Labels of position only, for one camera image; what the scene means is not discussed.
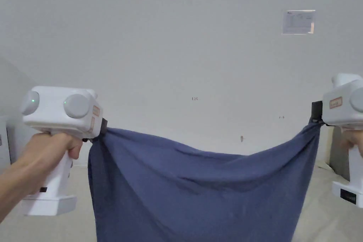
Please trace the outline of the person's left hand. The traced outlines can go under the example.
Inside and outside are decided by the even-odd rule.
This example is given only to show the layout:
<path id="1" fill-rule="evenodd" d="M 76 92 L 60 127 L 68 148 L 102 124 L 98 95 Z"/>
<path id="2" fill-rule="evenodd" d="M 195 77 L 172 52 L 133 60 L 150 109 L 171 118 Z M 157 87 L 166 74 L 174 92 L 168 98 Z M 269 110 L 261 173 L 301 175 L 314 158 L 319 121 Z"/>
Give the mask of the person's left hand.
<path id="1" fill-rule="evenodd" d="M 82 145 L 82 140 L 66 133 L 33 135 L 16 162 L 24 180 L 24 196 L 35 194 L 42 187 L 64 155 L 77 159 Z"/>

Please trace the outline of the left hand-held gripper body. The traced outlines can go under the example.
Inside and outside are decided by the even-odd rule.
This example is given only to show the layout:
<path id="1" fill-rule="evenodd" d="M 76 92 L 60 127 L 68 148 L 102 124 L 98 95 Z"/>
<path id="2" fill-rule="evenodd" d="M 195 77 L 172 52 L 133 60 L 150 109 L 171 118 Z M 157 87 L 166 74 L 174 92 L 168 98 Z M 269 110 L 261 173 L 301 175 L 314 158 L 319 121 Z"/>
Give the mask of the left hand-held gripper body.
<path id="1" fill-rule="evenodd" d="M 35 86 L 24 97 L 21 113 L 25 125 L 51 135 L 66 133 L 82 140 L 107 132 L 103 108 L 92 89 Z M 64 155 L 40 191 L 22 200 L 22 212 L 27 216 L 56 216 L 73 211 L 77 198 L 67 195 L 72 165 L 71 157 Z"/>

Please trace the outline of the person's right hand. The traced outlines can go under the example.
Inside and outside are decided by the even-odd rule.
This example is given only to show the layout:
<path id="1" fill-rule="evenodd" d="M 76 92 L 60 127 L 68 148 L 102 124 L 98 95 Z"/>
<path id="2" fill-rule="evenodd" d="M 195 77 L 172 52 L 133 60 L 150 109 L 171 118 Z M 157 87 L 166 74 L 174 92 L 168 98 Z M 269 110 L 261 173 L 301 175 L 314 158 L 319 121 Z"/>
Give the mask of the person's right hand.
<path id="1" fill-rule="evenodd" d="M 363 157 L 363 131 L 342 129 L 340 145 L 346 149 L 358 147 L 361 157 Z"/>

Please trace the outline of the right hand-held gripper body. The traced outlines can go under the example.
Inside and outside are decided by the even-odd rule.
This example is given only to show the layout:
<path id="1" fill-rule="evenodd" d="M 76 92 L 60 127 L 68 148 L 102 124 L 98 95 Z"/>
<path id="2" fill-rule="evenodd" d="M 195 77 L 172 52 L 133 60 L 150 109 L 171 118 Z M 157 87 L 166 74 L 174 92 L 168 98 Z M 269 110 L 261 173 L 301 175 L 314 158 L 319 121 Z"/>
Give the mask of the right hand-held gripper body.
<path id="1" fill-rule="evenodd" d="M 344 130 L 363 129 L 363 79 L 357 74 L 339 73 L 332 77 L 333 88 L 321 101 L 313 102 L 311 119 L 322 119 Z M 332 193 L 359 208 L 363 207 L 363 158 L 358 147 L 348 150 L 348 183 L 334 181 Z"/>

